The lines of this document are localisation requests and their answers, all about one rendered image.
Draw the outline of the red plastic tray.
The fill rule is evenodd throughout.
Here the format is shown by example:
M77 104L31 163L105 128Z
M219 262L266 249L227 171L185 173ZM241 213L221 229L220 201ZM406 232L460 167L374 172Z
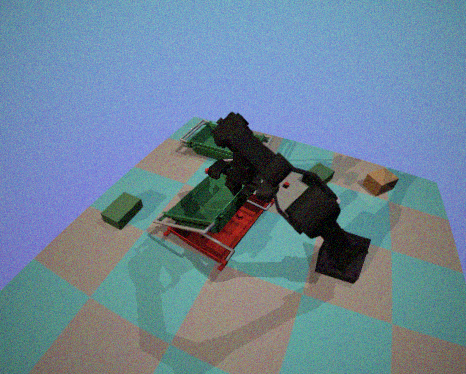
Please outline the red plastic tray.
M259 200L255 194L252 194L248 200L264 208L266 208L270 203L272 206L275 203L275 200L273 199L270 203ZM218 234L210 232L206 234L234 249L263 212L264 210L245 202ZM243 214L243 219L238 220L238 213ZM208 256L210 259L221 263L217 268L219 271L222 271L228 263L228 261L225 259L231 251L220 246L207 237L200 238L200 233L168 226L167 232L165 232L163 235L167 237L170 232L179 237L185 243Z

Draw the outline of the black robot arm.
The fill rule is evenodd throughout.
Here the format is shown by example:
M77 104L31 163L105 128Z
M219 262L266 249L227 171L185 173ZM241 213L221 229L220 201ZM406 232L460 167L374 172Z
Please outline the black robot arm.
M233 152L233 158L240 163L251 163L257 175L272 189L279 215L300 235L315 238L321 236L326 242L330 265L344 275L367 253L362 242L337 223L341 212L338 197L314 172L294 167L282 154L273 152L253 135L249 123L240 113L229 113L215 122L212 130L218 147L226 146ZM292 172L310 176L313 182L284 212L281 211L276 191L284 178ZM319 187L320 186L320 187Z

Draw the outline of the green rectangular block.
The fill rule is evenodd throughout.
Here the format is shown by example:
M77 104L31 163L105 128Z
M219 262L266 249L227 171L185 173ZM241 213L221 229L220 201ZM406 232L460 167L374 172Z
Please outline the green rectangular block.
M142 208L141 199L124 192L101 212L101 216L105 223L122 230Z
M307 171L316 173L325 184L327 184L332 179L333 174L335 173L335 171L320 163L318 163L314 167L311 167ZM310 176L303 175L302 182L310 186L315 181Z

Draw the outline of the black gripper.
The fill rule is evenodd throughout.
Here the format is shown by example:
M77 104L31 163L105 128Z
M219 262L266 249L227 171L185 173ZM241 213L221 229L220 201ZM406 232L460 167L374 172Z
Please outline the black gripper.
M259 200L270 203L274 198L272 189L264 181L259 182L260 179L254 177L255 173L255 167L251 163L240 163L234 158L230 163L219 159L208 169L208 176L215 180L220 178L220 174L227 175L225 186L228 187L233 196L242 189L242 184L245 186L240 191L241 204L255 190L257 190L255 195Z

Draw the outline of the brown block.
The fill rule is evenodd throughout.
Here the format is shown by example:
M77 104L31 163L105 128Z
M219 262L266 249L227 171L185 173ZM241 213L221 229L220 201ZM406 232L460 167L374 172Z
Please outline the brown block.
M367 174L362 185L365 186L372 194L378 196L394 189L398 182L398 177L386 168L378 169Z

